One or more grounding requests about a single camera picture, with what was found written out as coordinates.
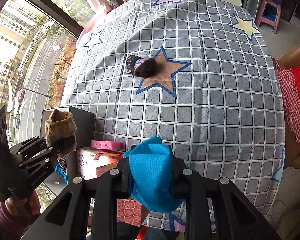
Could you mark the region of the person's left hand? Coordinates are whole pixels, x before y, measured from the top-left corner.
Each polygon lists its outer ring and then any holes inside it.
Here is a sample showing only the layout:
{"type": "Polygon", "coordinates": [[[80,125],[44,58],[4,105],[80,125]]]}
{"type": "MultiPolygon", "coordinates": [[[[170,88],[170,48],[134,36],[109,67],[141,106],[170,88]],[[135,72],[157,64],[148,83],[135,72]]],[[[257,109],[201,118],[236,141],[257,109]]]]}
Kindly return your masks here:
{"type": "Polygon", "coordinates": [[[40,202],[36,191],[32,191],[25,199],[12,196],[5,200],[5,205],[12,216],[21,216],[21,207],[25,205],[29,208],[27,212],[31,215],[38,215],[40,213],[40,202]]]}

